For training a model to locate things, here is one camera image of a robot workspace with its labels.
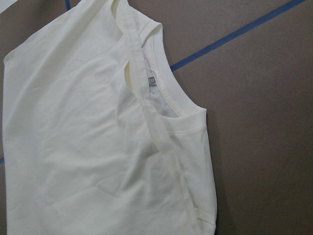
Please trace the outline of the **cream long-sleeve cat shirt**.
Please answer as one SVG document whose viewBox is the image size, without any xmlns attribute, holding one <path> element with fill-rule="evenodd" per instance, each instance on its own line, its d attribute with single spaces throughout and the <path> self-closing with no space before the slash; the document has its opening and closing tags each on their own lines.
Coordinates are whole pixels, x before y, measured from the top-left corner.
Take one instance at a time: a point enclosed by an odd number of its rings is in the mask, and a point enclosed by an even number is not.
<svg viewBox="0 0 313 235">
<path fill-rule="evenodd" d="M 9 235 L 212 235 L 205 108 L 175 79 L 163 27 L 82 0 L 4 60 Z"/>
</svg>

